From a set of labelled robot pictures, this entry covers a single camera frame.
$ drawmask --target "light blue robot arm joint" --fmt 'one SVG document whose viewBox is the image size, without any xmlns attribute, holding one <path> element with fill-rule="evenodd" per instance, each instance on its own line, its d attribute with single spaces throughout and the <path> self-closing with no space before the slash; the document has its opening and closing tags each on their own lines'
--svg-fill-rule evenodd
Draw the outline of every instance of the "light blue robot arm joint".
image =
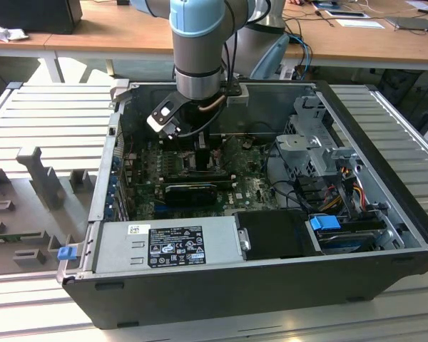
<svg viewBox="0 0 428 342">
<path fill-rule="evenodd" d="M 214 31 L 224 16 L 224 0 L 170 0 L 171 29 L 182 37 L 204 36 Z"/>
</svg>

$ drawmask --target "paper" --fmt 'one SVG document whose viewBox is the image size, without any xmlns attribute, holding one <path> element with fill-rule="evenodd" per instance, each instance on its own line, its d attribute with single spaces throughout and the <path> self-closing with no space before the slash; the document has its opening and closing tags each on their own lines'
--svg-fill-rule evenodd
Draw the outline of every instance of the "paper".
<svg viewBox="0 0 428 342">
<path fill-rule="evenodd" d="M 24 31 L 19 28 L 7 29 L 0 27 L 0 41 L 8 43 L 9 41 L 17 41 L 19 39 L 27 39 L 27 36 Z"/>
<path fill-rule="evenodd" d="M 349 19 L 336 19 L 336 21 L 344 27 L 362 27 L 364 29 L 385 29 L 377 21 L 366 21 L 366 20 L 349 20 Z"/>
<path fill-rule="evenodd" d="M 428 9 L 428 3 L 422 1 L 406 1 L 409 5 L 415 7 L 416 9 Z"/>
</svg>

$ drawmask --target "yellow wire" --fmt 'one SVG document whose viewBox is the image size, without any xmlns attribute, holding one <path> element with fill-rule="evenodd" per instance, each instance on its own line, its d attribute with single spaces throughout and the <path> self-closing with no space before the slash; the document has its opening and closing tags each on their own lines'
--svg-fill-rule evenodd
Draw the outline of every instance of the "yellow wire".
<svg viewBox="0 0 428 342">
<path fill-rule="evenodd" d="M 323 212 L 333 206 L 335 206 L 337 203 L 339 203 L 341 201 L 341 196 L 337 196 L 333 201 L 331 201 L 330 203 L 326 204 L 320 211 Z"/>
</svg>

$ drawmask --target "metal slotted surface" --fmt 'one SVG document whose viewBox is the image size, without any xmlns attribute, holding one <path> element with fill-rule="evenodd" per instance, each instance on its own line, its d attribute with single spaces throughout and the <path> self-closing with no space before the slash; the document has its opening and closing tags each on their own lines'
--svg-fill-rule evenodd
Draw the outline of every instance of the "metal slotted surface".
<svg viewBox="0 0 428 342">
<path fill-rule="evenodd" d="M 348 89 L 370 94 L 364 88 Z M 381 137 L 375 142 L 376 146 L 384 143 L 381 151 L 406 150 L 413 141 L 405 131 Z M 390 164 L 409 177 L 428 171 L 425 160 Z M 399 280 L 373 301 L 111 331 L 95 328 L 53 274 L 13 281 L 4 277 L 0 280 L 0 342 L 5 341 L 428 342 L 428 272 Z"/>
<path fill-rule="evenodd" d="M 0 168 L 9 178 L 28 177 L 16 161 L 21 147 L 41 148 L 44 166 L 69 175 L 86 169 L 96 175 L 109 117 L 109 85 L 24 84 L 0 108 Z"/>
<path fill-rule="evenodd" d="M 333 91 L 428 214 L 428 144 L 377 91 L 332 85 Z M 335 132 L 346 146 L 340 127 Z"/>
</svg>

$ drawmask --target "floor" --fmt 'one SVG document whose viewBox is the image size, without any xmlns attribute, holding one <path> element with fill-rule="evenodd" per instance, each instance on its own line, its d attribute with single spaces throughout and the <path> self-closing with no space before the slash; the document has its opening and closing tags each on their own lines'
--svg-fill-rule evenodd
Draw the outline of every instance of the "floor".
<svg viewBox="0 0 428 342">
<path fill-rule="evenodd" d="M 106 64 L 103 60 L 60 58 L 60 64 L 66 82 L 108 83 L 111 80 L 106 74 Z M 155 61 L 114 61 L 117 77 L 129 78 L 134 81 L 166 81 L 171 79 L 173 64 L 171 62 Z M 322 79 L 331 84 L 352 84 L 352 68 L 316 68 L 313 79 Z M 383 70 L 361 69 L 357 73 L 355 83 L 378 85 Z M 36 58 L 0 57 L 0 94 L 10 81 L 32 83 L 47 83 L 50 81 L 43 60 Z M 422 114 L 428 109 L 428 94 L 409 116 L 415 104 L 428 87 L 428 71 L 418 78 L 397 109 L 413 124 L 418 125 Z"/>
</svg>

